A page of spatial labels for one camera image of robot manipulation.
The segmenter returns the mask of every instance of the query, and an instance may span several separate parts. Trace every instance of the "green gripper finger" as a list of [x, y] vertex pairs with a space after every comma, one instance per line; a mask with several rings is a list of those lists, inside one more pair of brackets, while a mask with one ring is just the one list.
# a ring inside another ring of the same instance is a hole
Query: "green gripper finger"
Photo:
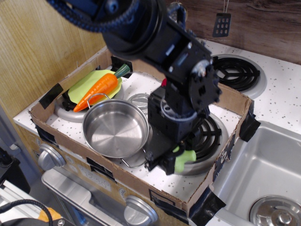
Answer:
[[[179, 146], [177, 146], [173, 150], [173, 153], [177, 152], [179, 149], [180, 149]], [[183, 154], [175, 158], [174, 172], [182, 173], [184, 170], [184, 164], [188, 161], [195, 161], [195, 160], [197, 160], [196, 152], [194, 150], [190, 150], [190, 151], [185, 150]]]

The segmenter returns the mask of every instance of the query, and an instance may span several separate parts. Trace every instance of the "stove knob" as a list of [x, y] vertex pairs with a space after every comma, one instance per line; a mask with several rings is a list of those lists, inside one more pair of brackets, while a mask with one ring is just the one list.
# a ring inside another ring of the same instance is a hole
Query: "stove knob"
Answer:
[[38, 165], [43, 170], [50, 170], [53, 167], [62, 167], [66, 164], [64, 158], [54, 148], [47, 144], [41, 144], [40, 146], [41, 155], [38, 159]]
[[149, 226], [158, 220], [155, 210], [141, 199], [129, 195], [126, 198], [127, 207], [124, 218], [130, 226]]

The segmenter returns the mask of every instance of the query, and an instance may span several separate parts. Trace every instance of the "wooden wall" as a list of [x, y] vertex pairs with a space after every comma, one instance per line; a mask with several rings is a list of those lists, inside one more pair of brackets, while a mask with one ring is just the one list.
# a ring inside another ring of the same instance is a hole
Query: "wooden wall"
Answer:
[[45, 0], [0, 0], [0, 104], [16, 116], [104, 45]]
[[300, 0], [229, 0], [232, 20], [230, 34], [224, 38], [212, 37], [223, 0], [180, 2], [188, 10], [187, 29], [198, 37], [301, 65]]

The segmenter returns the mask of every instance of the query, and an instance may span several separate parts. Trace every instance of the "cardboard box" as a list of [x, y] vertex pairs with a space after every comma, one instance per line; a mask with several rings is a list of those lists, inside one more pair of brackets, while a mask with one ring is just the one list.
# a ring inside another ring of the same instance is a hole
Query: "cardboard box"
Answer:
[[[113, 177], [115, 178], [118, 185], [120, 184], [120, 186], [126, 186], [131, 191], [134, 191], [135, 193], [146, 197], [148, 201], [153, 201], [154, 196], [164, 202], [168, 200], [174, 207], [183, 210], [188, 216], [191, 207], [200, 199], [203, 192], [213, 183], [215, 177], [222, 168], [224, 161], [230, 159], [231, 149], [236, 139], [239, 137], [242, 123], [245, 121], [245, 118], [247, 117], [249, 110], [251, 109], [250, 106], [252, 104], [252, 100], [234, 89], [220, 85], [222, 95], [220, 96], [219, 103], [216, 104], [219, 107], [239, 114], [241, 116], [241, 119], [239, 120], [239, 123], [237, 124], [234, 132], [228, 139], [228, 142], [223, 148], [216, 163], [209, 170], [205, 180], [199, 183], [197, 190], [189, 198], [188, 201], [182, 201], [164, 191], [160, 191], [154, 188], [152, 185], [140, 180], [130, 172], [125, 171], [119, 165], [111, 162], [101, 154], [94, 152], [87, 146], [78, 143], [77, 141], [71, 139], [69, 136], [46, 124], [47, 119], [54, 113], [55, 99], [65, 91], [67, 91], [72, 85], [74, 85], [89, 72], [97, 68], [99, 65], [101, 68], [107, 68], [109, 65], [111, 65], [111, 56], [111, 52], [107, 48], [104, 48], [96, 53], [82, 66], [77, 68], [74, 72], [69, 74], [59, 84], [53, 87], [44, 96], [44, 98], [42, 98], [42, 100], [32, 108], [32, 110], [30, 111], [32, 120], [42, 131], [53, 136], [58, 146], [63, 146], [66, 149], [71, 150], [74, 154], [81, 156], [83, 159], [91, 159], [97, 164], [109, 170], [113, 174]], [[155, 68], [142, 61], [132, 61], [132, 65], [134, 71], [146, 72], [159, 79], [164, 78], [163, 74], [159, 73]]]

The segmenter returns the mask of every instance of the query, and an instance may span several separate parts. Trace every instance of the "white speckled countertop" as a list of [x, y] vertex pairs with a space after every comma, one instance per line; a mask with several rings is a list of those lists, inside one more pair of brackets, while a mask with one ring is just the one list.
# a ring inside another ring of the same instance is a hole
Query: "white speckled countertop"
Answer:
[[258, 64], [266, 74], [267, 87], [254, 99], [258, 121], [301, 133], [301, 65], [206, 41], [212, 55], [234, 54]]
[[[267, 87], [265, 91], [259, 97], [254, 99], [254, 114], [256, 115], [256, 119], [258, 121], [269, 121], [285, 129], [301, 133], [300, 65], [211, 41], [206, 41], [206, 47], [212, 51], [213, 55], [234, 54], [249, 58], [256, 62], [264, 70], [267, 76]], [[136, 93], [150, 93], [159, 85], [160, 81], [157, 81], [151, 75], [134, 73], [129, 79], [123, 79], [122, 88], [124, 91], [124, 99], [128, 99]], [[18, 114], [14, 120], [20, 126], [37, 134], [34, 124], [30, 120], [30, 115], [28, 114], [28, 110], [35, 103]], [[239, 120], [238, 115], [214, 105], [210, 106], [210, 110], [221, 119], [227, 128], [228, 134], [231, 134]], [[56, 115], [52, 115], [48, 119], [47, 124], [70, 136], [72, 139], [85, 144], [85, 140], [81, 134], [81, 123], [68, 122], [58, 118]], [[144, 166], [136, 169], [129, 169], [119, 160], [116, 160], [116, 163], [157, 189], [164, 190], [184, 201], [187, 201], [194, 193], [200, 181], [205, 176], [166, 176], [162, 170], [157, 168], [152, 172], [148, 172]]]

